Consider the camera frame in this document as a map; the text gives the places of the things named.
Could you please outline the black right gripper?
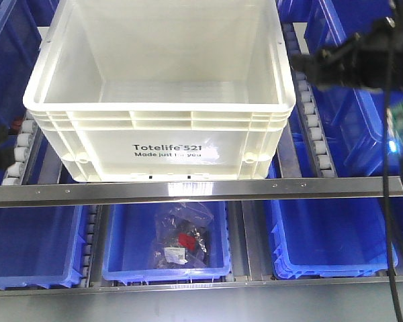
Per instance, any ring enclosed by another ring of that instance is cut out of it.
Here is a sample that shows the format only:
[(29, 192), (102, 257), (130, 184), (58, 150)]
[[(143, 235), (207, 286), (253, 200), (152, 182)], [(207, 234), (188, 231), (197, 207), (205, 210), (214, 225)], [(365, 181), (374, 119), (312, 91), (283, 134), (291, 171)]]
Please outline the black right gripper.
[(403, 91), (403, 21), (375, 21), (370, 32), (354, 34), (338, 46), (315, 55), (293, 54), (296, 72), (313, 72), (318, 87)]

